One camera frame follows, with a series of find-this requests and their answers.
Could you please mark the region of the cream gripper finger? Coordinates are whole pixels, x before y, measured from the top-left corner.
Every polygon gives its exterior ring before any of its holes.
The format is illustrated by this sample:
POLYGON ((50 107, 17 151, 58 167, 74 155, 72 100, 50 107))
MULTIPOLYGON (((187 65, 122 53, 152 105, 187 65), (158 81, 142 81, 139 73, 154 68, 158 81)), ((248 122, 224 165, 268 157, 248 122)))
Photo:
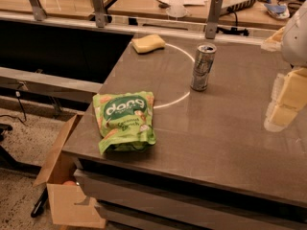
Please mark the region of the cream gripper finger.
POLYGON ((284 33, 284 27, 280 28, 273 35, 265 39, 261 44, 261 48, 269 52, 280 51, 283 33, 284 33))
POLYGON ((307 69, 296 68, 287 75, 278 74, 272 87, 264 127, 279 132, 286 128, 307 104, 307 69))

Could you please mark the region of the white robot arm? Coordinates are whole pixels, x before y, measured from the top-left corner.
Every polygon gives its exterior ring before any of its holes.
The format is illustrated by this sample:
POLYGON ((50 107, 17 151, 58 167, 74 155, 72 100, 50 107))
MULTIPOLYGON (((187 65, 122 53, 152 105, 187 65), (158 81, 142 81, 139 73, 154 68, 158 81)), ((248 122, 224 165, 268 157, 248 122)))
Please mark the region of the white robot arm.
POLYGON ((280 51, 283 59, 293 66, 286 75, 277 75, 266 112, 265 129, 279 132, 307 104, 307 1, 285 27, 262 43, 261 48, 269 52, 280 51))

